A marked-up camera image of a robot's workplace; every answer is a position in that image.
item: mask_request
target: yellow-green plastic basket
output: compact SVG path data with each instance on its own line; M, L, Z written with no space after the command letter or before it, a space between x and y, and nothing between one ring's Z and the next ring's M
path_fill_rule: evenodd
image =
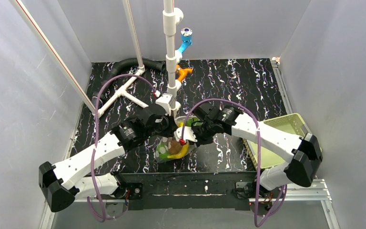
M300 114L297 113L267 119L264 120L263 122L281 131L299 135L302 137L304 137L309 130ZM257 168L257 144L246 139L243 139L243 141L246 147L246 151L249 154L250 158L252 159L254 167ZM270 168L284 162L284 160L281 157L279 157L272 151L264 148L263 146L261 156L262 156L261 158L262 164L260 168Z

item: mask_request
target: black marble table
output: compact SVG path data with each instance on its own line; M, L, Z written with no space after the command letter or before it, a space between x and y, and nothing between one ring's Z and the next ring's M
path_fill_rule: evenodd
M94 63L87 95L99 91L101 81L114 63ZM177 100L182 104L180 115L185 115L197 102L206 98L224 98L238 102L252 111L262 121L286 114L281 94L275 80L269 59L225 59L181 61L183 68L193 68L179 90ZM161 92L167 91L167 76L156 71L146 71L143 75ZM107 91L111 96L114 90L128 79L117 81ZM128 90L145 103L154 103L151 89L137 80ZM141 110L138 105L122 97L106 111L100 119L100 137ZM94 142L94 118L89 109L83 108L71 155L87 148ZM155 172L234 172L252 171L250 157L241 139L220 134L214 143L201 146L182 159L157 163L154 149L160 139L153 137L144 146L126 152L125 156L115 158L99 167L98 173L117 170L122 173Z

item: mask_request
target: orange valve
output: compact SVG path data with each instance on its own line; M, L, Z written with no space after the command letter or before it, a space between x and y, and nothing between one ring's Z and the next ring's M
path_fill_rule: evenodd
M176 72L179 74L179 78L177 78L177 80L179 82L182 82L187 74L191 74L193 72L193 69L191 68L181 68L178 64L176 65Z

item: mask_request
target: blue faucet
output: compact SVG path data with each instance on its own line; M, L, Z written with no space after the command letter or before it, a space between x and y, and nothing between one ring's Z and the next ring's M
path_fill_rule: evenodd
M183 28L182 31L180 31L180 33L182 34L182 45L177 51L183 54L183 52L187 49L187 47L192 45L193 31L189 28Z

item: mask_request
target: black corrugated hose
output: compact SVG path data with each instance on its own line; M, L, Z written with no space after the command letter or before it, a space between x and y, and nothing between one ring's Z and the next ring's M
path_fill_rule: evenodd
M142 62L145 65L146 69L154 69L154 70L158 70L162 73L166 72L166 65L164 63L152 61L152 60L148 60L148 59L142 59ZM129 58L129 59L125 59L125 60L115 63L113 65L113 68L110 70L109 74L107 74L107 76L103 79L101 87L109 79L119 75L126 68L131 68L133 66L138 66L137 58ZM93 104L96 102L97 94L98 94L98 92L93 93L93 97L92 97ZM108 100L108 98L106 98L105 93L103 93L100 98L99 106L101 107L107 100Z

